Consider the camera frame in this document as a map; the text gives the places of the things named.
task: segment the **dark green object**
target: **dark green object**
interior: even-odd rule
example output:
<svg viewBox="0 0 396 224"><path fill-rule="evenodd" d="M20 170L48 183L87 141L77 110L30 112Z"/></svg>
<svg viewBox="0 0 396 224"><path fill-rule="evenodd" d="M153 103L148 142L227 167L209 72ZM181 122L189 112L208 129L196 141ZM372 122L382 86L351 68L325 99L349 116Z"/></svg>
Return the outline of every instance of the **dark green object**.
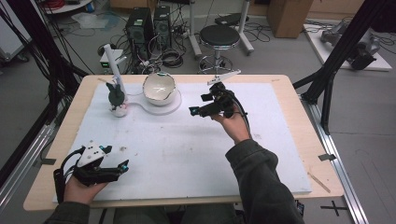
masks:
<svg viewBox="0 0 396 224"><path fill-rule="evenodd" d="M114 87L111 83L107 82L106 85L110 90L110 93L108 94L108 101L110 101L114 107L122 105L125 100L125 94L121 90L120 84L116 84L116 87Z"/></svg>

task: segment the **gray floor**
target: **gray floor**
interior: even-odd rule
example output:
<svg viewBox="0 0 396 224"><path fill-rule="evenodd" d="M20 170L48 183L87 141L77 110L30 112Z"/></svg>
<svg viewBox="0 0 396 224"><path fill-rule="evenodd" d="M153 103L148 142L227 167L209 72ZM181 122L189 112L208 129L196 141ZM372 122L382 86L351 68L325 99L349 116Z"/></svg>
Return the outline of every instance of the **gray floor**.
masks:
<svg viewBox="0 0 396 224"><path fill-rule="evenodd" d="M124 21L111 17L114 27L105 30L79 30L70 23L70 15L63 15L59 22L70 28L72 34L66 39L95 74L102 74L100 57L96 51L108 43L112 36L122 35ZM215 16L209 18L213 23ZM251 18L251 21L266 24L265 18ZM197 20L200 30L205 18ZM321 63L305 34L296 39L274 38L270 42L254 41L255 51L246 56L243 49L225 52L242 74L284 74L292 82L316 72ZM184 64L176 69L164 69L170 74L196 74L198 62L194 60L190 43L183 57ZM203 54L211 51L201 47ZM381 56L396 67L396 56L380 50ZM74 63L86 70L85 65L72 53ZM44 109L48 82L39 73L33 61L12 62L0 69L1 124L0 142L2 157L0 165L10 156L22 140L35 119ZM396 70L390 72L351 71L340 69L334 81L330 131L341 155L364 212L370 223L387 224L396 220ZM302 93L306 87L297 90ZM18 187L7 208L0 214L0 223L40 223L50 214L47 212L25 212L22 204L35 179L38 168L33 167ZM306 223L352 223L346 210L321 209L321 206L346 207L343 198L303 200ZM111 212L106 223L111 223ZM92 210L91 223L97 223L101 210Z"/></svg>

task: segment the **sleeve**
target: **sleeve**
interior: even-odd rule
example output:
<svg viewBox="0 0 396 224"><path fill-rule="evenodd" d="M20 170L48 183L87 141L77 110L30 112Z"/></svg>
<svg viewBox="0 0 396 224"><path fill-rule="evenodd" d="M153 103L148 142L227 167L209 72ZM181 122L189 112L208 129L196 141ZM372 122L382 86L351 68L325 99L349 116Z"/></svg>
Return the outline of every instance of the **sleeve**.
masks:
<svg viewBox="0 0 396 224"><path fill-rule="evenodd" d="M65 202L59 204L45 224L87 224L90 207L84 203Z"/></svg>
<svg viewBox="0 0 396 224"><path fill-rule="evenodd" d="M277 156L248 139L226 154L238 180L248 223L302 224L289 189L276 174Z"/></svg>

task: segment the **person's right arm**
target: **person's right arm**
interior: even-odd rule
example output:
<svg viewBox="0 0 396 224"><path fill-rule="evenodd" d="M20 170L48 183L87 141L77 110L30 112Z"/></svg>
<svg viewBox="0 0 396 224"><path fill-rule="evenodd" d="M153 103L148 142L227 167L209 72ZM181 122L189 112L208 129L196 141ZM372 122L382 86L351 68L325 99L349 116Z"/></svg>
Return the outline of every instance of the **person's right arm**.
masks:
<svg viewBox="0 0 396 224"><path fill-rule="evenodd" d="M248 128L239 113L226 119L212 116L234 140L226 158L230 162L248 223L301 224L294 198L276 175L277 156L250 139Z"/></svg>

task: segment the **white bowl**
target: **white bowl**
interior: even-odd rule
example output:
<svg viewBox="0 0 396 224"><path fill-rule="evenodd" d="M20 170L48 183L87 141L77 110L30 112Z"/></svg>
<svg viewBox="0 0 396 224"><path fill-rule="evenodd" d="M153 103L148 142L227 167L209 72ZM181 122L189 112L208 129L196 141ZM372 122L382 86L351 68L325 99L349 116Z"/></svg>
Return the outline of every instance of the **white bowl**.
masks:
<svg viewBox="0 0 396 224"><path fill-rule="evenodd" d="M143 83L143 93L154 105L167 105L177 94L177 85L173 77L165 72L153 73Z"/></svg>

